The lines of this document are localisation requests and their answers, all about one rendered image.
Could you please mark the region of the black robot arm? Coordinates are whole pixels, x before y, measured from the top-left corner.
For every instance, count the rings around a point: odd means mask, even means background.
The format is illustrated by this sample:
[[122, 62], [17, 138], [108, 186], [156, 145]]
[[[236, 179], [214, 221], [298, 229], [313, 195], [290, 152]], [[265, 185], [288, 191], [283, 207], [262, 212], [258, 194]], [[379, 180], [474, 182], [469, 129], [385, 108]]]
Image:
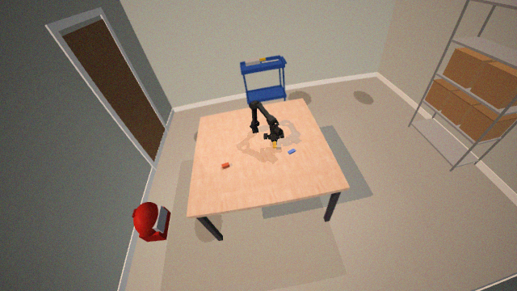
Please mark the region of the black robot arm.
[[[253, 133], [259, 132], [259, 129], [258, 129], [259, 121], [257, 119], [257, 108], [258, 108], [259, 111], [266, 117], [267, 124], [270, 126], [270, 131], [274, 132], [274, 134], [270, 133], [271, 141], [278, 140], [279, 137], [276, 134], [278, 134], [280, 136], [283, 133], [283, 130], [280, 127], [278, 127], [278, 125], [279, 125], [278, 120], [273, 115], [271, 115], [267, 111], [267, 109], [262, 105], [262, 103], [259, 101], [250, 102], [249, 106], [252, 111], [252, 121], [251, 121], [251, 125], [250, 125], [250, 127], [252, 128], [252, 132]], [[275, 123], [277, 123], [277, 124], [275, 124]]]

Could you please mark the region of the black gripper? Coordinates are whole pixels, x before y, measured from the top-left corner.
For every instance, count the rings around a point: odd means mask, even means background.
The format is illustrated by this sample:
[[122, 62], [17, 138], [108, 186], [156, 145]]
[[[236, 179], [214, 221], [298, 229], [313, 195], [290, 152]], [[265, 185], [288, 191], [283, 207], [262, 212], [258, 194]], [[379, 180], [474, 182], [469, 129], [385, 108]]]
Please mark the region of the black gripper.
[[[276, 135], [279, 137], [279, 139], [280, 139], [280, 138], [284, 138], [284, 132], [283, 132], [283, 133], [282, 133], [282, 135], [280, 135], [280, 136], [279, 136], [278, 134], [276, 134]], [[263, 139], [264, 139], [264, 140], [267, 140], [267, 139], [268, 139], [268, 140], [271, 140], [270, 135], [268, 135], [268, 133], [264, 133], [264, 134], [263, 134]]]

